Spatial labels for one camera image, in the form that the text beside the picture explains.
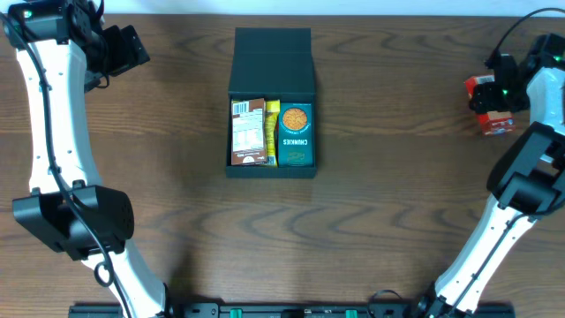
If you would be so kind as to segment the yellow snack bag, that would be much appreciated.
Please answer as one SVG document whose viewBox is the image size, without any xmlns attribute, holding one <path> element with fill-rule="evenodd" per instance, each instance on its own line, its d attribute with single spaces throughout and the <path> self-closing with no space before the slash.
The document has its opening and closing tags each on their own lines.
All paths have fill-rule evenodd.
<svg viewBox="0 0 565 318">
<path fill-rule="evenodd" d="M 278 116 L 280 114 L 281 103 L 279 100 L 266 101 L 266 116 L 264 123 L 265 140 L 266 140 L 266 153 L 268 167 L 277 167 L 278 162 L 276 158 L 276 127 L 278 125 Z"/>
</svg>

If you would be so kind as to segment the brown Pocky box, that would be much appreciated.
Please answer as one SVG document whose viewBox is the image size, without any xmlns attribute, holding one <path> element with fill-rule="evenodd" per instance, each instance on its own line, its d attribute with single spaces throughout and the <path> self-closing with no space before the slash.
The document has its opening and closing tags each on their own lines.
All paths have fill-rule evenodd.
<svg viewBox="0 0 565 318">
<path fill-rule="evenodd" d="M 231 105 L 231 165 L 262 165 L 267 162 L 263 98 Z"/>
</svg>

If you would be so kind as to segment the red orange snack box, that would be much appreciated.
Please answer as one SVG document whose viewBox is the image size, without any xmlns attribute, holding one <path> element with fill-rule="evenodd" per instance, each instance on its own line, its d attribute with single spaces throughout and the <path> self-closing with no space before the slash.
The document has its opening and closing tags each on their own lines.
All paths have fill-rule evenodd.
<svg viewBox="0 0 565 318">
<path fill-rule="evenodd" d="M 487 82 L 494 82 L 493 75 L 472 76 L 464 84 L 466 86 L 469 99 L 472 98 L 475 86 Z M 509 112 L 490 111 L 485 114 L 477 114 L 481 132 L 485 136 L 492 136 L 513 132 L 516 129 L 513 115 Z"/>
</svg>

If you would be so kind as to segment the dark green box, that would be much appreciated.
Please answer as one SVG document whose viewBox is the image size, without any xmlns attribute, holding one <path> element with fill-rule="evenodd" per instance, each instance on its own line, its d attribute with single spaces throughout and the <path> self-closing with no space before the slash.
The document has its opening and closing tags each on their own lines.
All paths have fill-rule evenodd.
<svg viewBox="0 0 565 318">
<path fill-rule="evenodd" d="M 313 163 L 261 168 L 231 164 L 232 124 L 227 124 L 225 174 L 228 178 L 314 178 L 317 173 L 316 73 L 309 28 L 235 29 L 228 101 L 263 98 L 309 103 L 313 109 Z"/>
</svg>

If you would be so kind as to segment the teal Chunkies cookie box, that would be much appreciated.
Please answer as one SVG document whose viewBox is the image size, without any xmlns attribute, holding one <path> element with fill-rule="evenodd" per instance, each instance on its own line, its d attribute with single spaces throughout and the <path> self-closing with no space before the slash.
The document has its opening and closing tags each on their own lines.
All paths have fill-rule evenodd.
<svg viewBox="0 0 565 318">
<path fill-rule="evenodd" d="M 312 166 L 313 106 L 283 102 L 278 117 L 278 163 L 282 167 Z"/>
</svg>

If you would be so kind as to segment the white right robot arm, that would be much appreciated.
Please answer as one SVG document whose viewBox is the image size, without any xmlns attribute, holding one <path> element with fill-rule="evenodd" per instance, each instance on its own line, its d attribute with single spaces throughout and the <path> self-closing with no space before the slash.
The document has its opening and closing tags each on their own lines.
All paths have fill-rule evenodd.
<svg viewBox="0 0 565 318">
<path fill-rule="evenodd" d="M 430 295 L 420 300 L 417 317 L 474 316 L 483 290 L 513 245 L 564 206 L 563 37 L 537 37 L 521 63 L 496 49 L 486 67 L 493 78 L 474 85 L 471 110 L 527 110 L 530 125 L 494 165 L 477 227 Z"/>
</svg>

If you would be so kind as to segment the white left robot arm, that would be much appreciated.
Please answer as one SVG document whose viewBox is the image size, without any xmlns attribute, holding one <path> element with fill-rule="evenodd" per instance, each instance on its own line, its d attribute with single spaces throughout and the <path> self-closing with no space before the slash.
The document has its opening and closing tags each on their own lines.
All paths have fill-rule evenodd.
<svg viewBox="0 0 565 318">
<path fill-rule="evenodd" d="M 133 240 L 129 197 L 105 187 L 87 128 L 85 96 L 149 56 L 132 26 L 105 26 L 103 2 L 11 4 L 1 20 L 26 82 L 33 142 L 29 194 L 15 220 L 45 246 L 93 271 L 117 298 L 117 317 L 171 317 L 167 285 Z"/>
</svg>

